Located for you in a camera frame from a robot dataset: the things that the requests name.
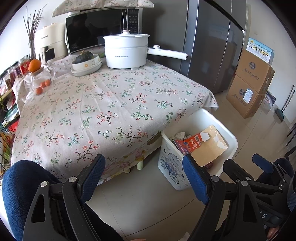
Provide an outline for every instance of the white wall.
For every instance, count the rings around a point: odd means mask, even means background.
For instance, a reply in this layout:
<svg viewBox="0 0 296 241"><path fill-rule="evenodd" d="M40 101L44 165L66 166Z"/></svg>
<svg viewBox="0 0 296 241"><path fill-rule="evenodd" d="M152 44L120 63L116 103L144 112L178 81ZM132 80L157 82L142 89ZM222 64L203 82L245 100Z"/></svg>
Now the white wall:
<svg viewBox="0 0 296 241"><path fill-rule="evenodd" d="M51 23L64 23L67 14L52 18L52 11L63 0L28 0L13 16L6 28L0 35L0 73L14 62L20 60L25 55L29 55L29 38L25 27L23 16L26 19L26 6L28 15L47 6L43 10L42 19L37 30Z"/></svg>
<svg viewBox="0 0 296 241"><path fill-rule="evenodd" d="M296 85L296 48L281 22L261 0L247 0L247 4L251 5L252 13L250 37L274 50L272 67L275 75L269 91L281 109L293 84ZM284 115L290 123L296 117L296 95Z"/></svg>

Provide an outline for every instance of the white bowl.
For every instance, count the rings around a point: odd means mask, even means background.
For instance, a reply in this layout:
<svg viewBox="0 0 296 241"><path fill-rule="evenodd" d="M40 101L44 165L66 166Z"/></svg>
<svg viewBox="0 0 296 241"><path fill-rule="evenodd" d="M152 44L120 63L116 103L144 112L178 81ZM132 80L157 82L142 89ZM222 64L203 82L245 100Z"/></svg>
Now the white bowl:
<svg viewBox="0 0 296 241"><path fill-rule="evenodd" d="M92 67L88 67L87 69L83 69L83 70L79 70L79 71L75 71L75 70L73 70L73 68L71 68L71 72L74 76L80 77L80 76L84 76L84 75L88 75L88 74L92 74L92 73L96 72L101 66L102 66L102 61L100 61L98 64L96 64Z"/></svg>
<svg viewBox="0 0 296 241"><path fill-rule="evenodd" d="M78 64L72 64L73 70L80 71L80 70L85 70L89 67L92 67L100 62L100 57L98 54L94 54L94 58L90 59L88 61L84 61L82 63Z"/></svg>

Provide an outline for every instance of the dark green pumpkin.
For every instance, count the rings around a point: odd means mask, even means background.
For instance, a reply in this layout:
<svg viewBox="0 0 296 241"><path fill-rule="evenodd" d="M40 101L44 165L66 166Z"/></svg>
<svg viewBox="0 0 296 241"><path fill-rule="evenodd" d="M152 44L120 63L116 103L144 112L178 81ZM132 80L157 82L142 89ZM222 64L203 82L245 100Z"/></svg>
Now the dark green pumpkin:
<svg viewBox="0 0 296 241"><path fill-rule="evenodd" d="M84 50L82 50L80 55L76 57L76 59L72 62L72 64L79 64L93 58L94 58L94 55L91 52L89 51L84 52Z"/></svg>

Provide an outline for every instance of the trash bin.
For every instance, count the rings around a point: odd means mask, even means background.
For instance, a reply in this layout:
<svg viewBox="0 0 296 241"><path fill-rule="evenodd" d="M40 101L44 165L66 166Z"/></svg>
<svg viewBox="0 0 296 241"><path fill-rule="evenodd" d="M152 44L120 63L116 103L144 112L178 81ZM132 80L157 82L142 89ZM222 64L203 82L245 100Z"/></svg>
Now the trash bin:
<svg viewBox="0 0 296 241"><path fill-rule="evenodd" d="M161 151L158 160L158 168L177 190L184 190L191 187L182 167L183 154L169 140L178 132L185 132L186 135L195 135L202 132L209 125L214 125L223 137L228 148L214 160L213 166L208 170L209 174L220 176L223 172L223 163L231 159L237 150L237 139L235 136L213 115L205 109L199 109L191 116L180 119L170 127L161 131L163 137Z"/></svg>

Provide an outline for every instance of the refrigerator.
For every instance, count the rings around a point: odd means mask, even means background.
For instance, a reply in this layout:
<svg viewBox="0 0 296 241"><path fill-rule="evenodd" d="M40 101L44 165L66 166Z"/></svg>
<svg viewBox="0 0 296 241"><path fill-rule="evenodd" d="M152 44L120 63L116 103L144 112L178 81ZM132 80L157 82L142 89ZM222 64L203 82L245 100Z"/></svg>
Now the refrigerator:
<svg viewBox="0 0 296 241"><path fill-rule="evenodd" d="M227 90L241 53L246 0L154 0L143 9L148 46L185 52L185 61L149 56L213 93Z"/></svg>

